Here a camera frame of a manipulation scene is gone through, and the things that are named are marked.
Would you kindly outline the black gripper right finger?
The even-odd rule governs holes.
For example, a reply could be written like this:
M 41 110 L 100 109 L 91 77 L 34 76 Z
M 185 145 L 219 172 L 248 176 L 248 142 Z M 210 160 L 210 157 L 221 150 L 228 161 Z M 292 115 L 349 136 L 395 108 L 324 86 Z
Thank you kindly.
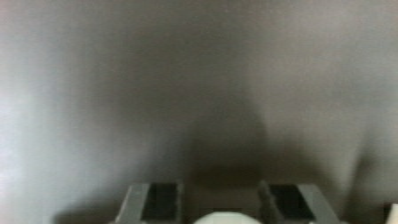
M 342 224 L 315 184 L 260 182 L 260 220 L 263 224 Z

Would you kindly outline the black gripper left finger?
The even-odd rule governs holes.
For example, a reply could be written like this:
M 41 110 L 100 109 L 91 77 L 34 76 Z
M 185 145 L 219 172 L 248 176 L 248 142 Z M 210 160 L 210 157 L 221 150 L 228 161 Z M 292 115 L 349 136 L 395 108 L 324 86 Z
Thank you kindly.
M 136 183 L 114 224 L 184 224 L 184 184 Z

